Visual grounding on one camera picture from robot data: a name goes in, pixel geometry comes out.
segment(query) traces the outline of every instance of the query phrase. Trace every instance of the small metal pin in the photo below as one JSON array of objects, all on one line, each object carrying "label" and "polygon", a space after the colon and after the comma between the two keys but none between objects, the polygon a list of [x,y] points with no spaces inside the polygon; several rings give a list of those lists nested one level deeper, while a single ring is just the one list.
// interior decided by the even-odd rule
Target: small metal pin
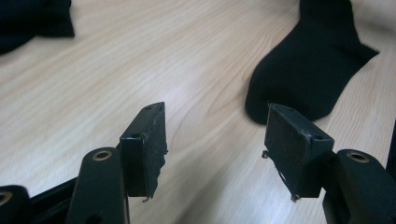
[{"label": "small metal pin", "polygon": [[296,194],[296,195],[291,195],[290,199],[292,202],[297,203],[297,201],[299,201],[301,198]]},{"label": "small metal pin", "polygon": [[264,151],[262,152],[262,158],[264,158],[264,159],[270,158],[270,156],[269,156],[269,151],[264,150]]}]

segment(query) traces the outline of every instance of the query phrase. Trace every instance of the wood grain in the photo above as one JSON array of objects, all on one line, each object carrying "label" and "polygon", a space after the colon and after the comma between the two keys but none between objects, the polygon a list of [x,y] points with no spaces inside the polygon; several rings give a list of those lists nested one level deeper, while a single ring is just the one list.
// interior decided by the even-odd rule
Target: wood grain
[{"label": "wood grain", "polygon": [[[380,54],[316,124],[334,150],[385,165],[396,118],[396,2],[353,1],[361,41]],[[132,223],[325,223],[320,199],[292,203],[265,127],[243,105],[260,59],[298,21],[297,0],[74,1],[74,39],[36,37],[0,57],[0,186],[38,193],[114,147],[145,105],[166,103],[169,153]]]}]

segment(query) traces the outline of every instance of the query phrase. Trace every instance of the wooden floor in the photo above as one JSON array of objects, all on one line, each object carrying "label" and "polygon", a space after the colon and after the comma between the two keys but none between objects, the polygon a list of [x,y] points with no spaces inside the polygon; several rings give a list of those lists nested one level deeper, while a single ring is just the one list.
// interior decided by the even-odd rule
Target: wooden floor
[{"label": "wooden floor", "polygon": [[[380,54],[316,124],[386,164],[396,118],[396,2],[353,0],[363,43]],[[74,39],[36,37],[0,57],[0,186],[31,196],[114,147],[139,110],[166,103],[169,153],[132,223],[325,223],[297,203],[244,102],[252,71],[298,21],[297,0],[73,1]]]}]

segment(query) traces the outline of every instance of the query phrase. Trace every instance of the black fabric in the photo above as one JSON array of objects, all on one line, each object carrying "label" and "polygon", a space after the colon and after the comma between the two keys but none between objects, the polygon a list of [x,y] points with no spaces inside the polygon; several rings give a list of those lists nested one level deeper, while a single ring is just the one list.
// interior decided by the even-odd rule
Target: black fabric
[{"label": "black fabric", "polygon": [[377,53],[359,41],[349,0],[301,0],[299,22],[253,73],[247,114],[265,124],[268,104],[276,103],[311,120],[325,117]]},{"label": "black fabric", "polygon": [[36,35],[73,37],[70,0],[0,0],[0,54]]}]

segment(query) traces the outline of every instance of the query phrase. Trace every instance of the black plastic part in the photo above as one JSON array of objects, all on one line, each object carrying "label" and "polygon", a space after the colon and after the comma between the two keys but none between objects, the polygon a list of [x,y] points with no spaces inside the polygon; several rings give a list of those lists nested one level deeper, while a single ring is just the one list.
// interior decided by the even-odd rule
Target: black plastic part
[{"label": "black plastic part", "polygon": [[66,223],[124,224],[128,211],[119,151],[91,151],[82,160]]},{"label": "black plastic part", "polygon": [[296,110],[269,105],[267,155],[293,197],[317,198],[321,165],[333,153],[334,140]]},{"label": "black plastic part", "polygon": [[[374,157],[352,149],[338,151],[335,176],[346,200],[350,220],[342,223],[388,223],[396,221],[396,181]],[[340,213],[331,211],[334,217]]]},{"label": "black plastic part", "polygon": [[22,186],[0,187],[0,223],[30,223],[32,216],[29,194]]},{"label": "black plastic part", "polygon": [[31,199],[34,217],[32,224],[64,223],[77,179],[71,179]]},{"label": "black plastic part", "polygon": [[130,197],[152,198],[165,165],[165,105],[148,105],[120,138],[125,187]]},{"label": "black plastic part", "polygon": [[335,176],[336,157],[337,155],[333,153],[320,169],[319,181],[326,190],[322,205],[328,224],[347,224],[350,220],[350,213]]},{"label": "black plastic part", "polygon": [[393,128],[392,141],[390,143],[387,171],[396,180],[396,121]]}]

